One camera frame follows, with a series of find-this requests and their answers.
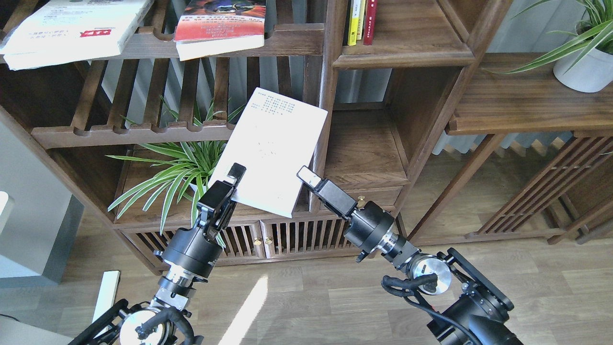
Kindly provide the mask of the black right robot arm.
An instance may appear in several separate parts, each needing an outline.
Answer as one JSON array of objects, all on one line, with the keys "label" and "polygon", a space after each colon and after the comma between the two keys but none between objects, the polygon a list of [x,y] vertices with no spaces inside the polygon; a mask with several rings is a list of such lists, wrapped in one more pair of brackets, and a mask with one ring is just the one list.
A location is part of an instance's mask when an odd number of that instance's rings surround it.
[{"label": "black right robot arm", "polygon": [[454,248],[428,254],[394,230],[396,218],[372,201],[357,201],[307,167],[297,177],[332,212],[348,221],[344,237],[360,249],[357,262],[379,252],[404,278],[384,276],[382,288],[426,312],[441,345],[519,345],[505,322],[512,301]]}]

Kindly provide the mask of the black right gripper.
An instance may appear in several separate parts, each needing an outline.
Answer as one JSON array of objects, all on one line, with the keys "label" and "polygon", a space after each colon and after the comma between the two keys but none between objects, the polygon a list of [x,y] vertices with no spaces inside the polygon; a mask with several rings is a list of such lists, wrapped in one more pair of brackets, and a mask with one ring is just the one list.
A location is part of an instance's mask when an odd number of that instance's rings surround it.
[{"label": "black right gripper", "polygon": [[391,228],[394,218],[376,203],[368,201],[358,206],[357,201],[328,179],[322,179],[309,167],[302,166],[298,179],[332,210],[350,223],[343,236],[361,249],[360,256],[368,256],[379,249],[383,255],[391,253],[396,246],[396,235]]}]

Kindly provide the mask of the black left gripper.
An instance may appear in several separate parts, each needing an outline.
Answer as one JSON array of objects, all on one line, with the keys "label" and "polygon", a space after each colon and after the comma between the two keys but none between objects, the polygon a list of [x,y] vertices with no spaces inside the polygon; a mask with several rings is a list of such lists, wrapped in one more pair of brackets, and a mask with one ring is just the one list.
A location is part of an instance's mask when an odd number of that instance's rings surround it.
[{"label": "black left gripper", "polygon": [[208,279],[223,248],[216,235],[227,227],[236,207],[232,195],[245,174],[245,166],[234,163],[225,181],[216,181],[199,199],[199,216],[191,229],[177,229],[162,259],[170,265],[180,265],[193,275]]}]

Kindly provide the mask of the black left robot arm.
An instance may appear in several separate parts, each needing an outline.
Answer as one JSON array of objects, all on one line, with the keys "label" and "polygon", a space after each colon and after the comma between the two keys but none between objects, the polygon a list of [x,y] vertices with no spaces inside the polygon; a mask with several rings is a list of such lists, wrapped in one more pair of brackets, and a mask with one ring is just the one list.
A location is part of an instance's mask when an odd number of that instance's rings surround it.
[{"label": "black left robot arm", "polygon": [[223,252],[216,236],[234,212],[232,195],[245,170],[233,164],[227,179],[216,181],[199,199],[193,226],[178,229],[164,251],[154,252],[170,269],[160,278],[159,290],[149,305],[129,307],[121,299],[74,338],[73,345],[110,345],[116,340],[123,345],[172,345],[177,342],[176,330],[184,334],[185,345],[202,343],[203,336],[196,336],[188,322],[187,306],[195,293],[193,283],[207,281]]}]

